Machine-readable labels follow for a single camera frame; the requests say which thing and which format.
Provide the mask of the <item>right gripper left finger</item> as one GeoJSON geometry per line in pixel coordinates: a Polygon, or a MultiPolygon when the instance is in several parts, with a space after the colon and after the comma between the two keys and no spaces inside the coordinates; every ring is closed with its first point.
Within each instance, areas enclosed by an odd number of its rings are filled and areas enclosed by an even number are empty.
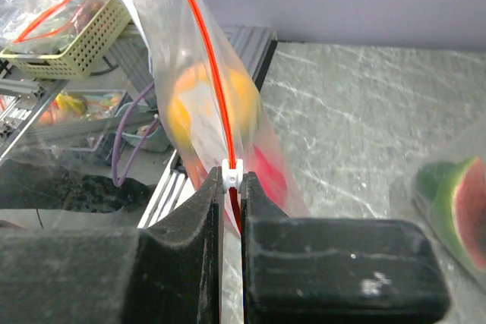
{"type": "Polygon", "coordinates": [[[3,323],[218,323],[223,188],[149,228],[2,229],[3,323]]]}

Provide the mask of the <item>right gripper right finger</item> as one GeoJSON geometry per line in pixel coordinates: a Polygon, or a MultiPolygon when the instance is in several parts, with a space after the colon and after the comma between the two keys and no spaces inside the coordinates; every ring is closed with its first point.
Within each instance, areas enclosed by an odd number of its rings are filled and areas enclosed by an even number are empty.
{"type": "Polygon", "coordinates": [[[430,241],[397,219],[291,218],[241,189],[247,323],[435,323],[450,294],[430,241]]]}

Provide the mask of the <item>clear bag orange zipper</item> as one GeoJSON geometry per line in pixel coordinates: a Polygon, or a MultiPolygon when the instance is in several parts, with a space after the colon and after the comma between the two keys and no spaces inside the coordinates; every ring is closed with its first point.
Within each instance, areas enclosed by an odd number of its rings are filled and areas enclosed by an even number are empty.
{"type": "Polygon", "coordinates": [[[287,215],[309,211],[260,93],[203,0],[122,0],[150,56],[158,113],[194,189],[210,170],[253,172],[287,215]]]}

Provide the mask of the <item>watermelon slice toy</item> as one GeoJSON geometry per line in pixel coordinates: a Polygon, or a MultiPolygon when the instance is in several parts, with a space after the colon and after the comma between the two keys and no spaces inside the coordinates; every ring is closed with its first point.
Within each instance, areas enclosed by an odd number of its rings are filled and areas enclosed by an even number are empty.
{"type": "Polygon", "coordinates": [[[423,164],[412,180],[419,209],[439,241],[475,275],[485,273],[485,165],[478,156],[423,164]]]}

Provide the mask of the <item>red toy apple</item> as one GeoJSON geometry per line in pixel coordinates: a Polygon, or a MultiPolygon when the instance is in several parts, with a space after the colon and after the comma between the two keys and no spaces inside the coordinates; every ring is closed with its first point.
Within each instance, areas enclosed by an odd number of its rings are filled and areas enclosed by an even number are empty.
{"type": "Polygon", "coordinates": [[[284,174],[256,146],[253,152],[249,161],[249,170],[257,175],[265,194],[282,209],[285,206],[288,190],[284,174]]]}

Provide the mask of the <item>clear zip top bag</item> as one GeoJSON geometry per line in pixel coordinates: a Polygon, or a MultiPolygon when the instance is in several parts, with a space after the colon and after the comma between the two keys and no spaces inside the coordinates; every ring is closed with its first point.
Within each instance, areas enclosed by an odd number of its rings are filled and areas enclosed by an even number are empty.
{"type": "Polygon", "coordinates": [[[390,189],[390,213],[426,228],[485,290],[485,119],[413,162],[390,189]]]}

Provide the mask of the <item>yellow toy lemon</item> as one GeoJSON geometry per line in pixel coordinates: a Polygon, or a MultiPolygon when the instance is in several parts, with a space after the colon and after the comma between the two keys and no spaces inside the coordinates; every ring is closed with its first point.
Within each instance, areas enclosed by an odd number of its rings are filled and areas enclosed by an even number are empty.
{"type": "MultiPolygon", "coordinates": [[[[230,68],[226,76],[222,86],[231,129],[235,136],[246,138],[257,126],[260,94],[247,73],[230,68]]],[[[216,133],[224,137],[213,84],[203,64],[189,67],[178,77],[167,106],[167,119],[175,143],[183,148],[192,147],[194,132],[209,130],[204,124],[213,124],[216,133]]]]}

